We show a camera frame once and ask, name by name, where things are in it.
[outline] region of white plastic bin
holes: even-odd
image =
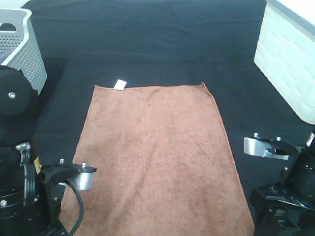
[[[32,87],[40,93],[47,74],[31,24],[31,14],[27,9],[0,9],[0,23],[15,27],[0,30],[0,53],[6,56],[1,60],[1,65],[21,70]]]
[[[295,113],[315,124],[315,1],[268,0],[254,62]]]
[[[19,8],[29,0],[0,0],[0,8]]]

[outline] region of black cable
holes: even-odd
[[[23,206],[28,207],[34,204],[35,200],[35,166],[24,164],[24,202]]]
[[[80,212],[79,212],[79,217],[77,219],[77,222],[75,223],[74,227],[72,228],[72,230],[70,231],[70,233],[68,234],[68,236],[73,236],[74,233],[77,231],[79,225],[81,224],[81,221],[83,219],[83,215],[84,215],[84,208],[83,208],[83,202],[81,199],[81,196],[78,192],[78,190],[76,189],[76,187],[74,186],[74,184],[70,181],[70,180],[66,180],[65,183],[72,189],[72,191],[75,194],[75,197],[78,200],[78,204],[80,207]]]

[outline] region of silver metal bracket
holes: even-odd
[[[273,154],[271,150],[274,148],[270,143],[260,141],[253,138],[244,138],[244,153],[252,156],[269,157],[275,159],[287,160],[289,155]]]
[[[15,146],[21,154],[21,164],[28,164],[31,156],[31,145],[29,142],[25,142]]]
[[[82,163],[82,168],[86,168],[87,163]],[[75,177],[72,177],[71,180],[74,186],[79,190],[87,190],[92,187],[95,178],[95,172],[90,173],[79,173]],[[59,185],[67,186],[66,183],[59,183]]]

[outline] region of brown towel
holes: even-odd
[[[216,102],[205,85],[95,87],[74,157],[97,167],[76,236],[252,236]],[[61,221],[78,206],[66,189]]]

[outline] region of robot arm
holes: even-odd
[[[255,236],[315,235],[315,129],[304,147],[264,139],[258,134],[244,138],[249,155],[287,160],[275,184],[255,188],[250,202],[255,208]]]
[[[22,71],[0,66],[0,236],[73,235],[83,217],[77,189],[92,186],[96,168],[60,162],[41,166],[33,138],[38,91]],[[68,232],[59,221],[61,200],[52,191],[70,186],[80,216]]]

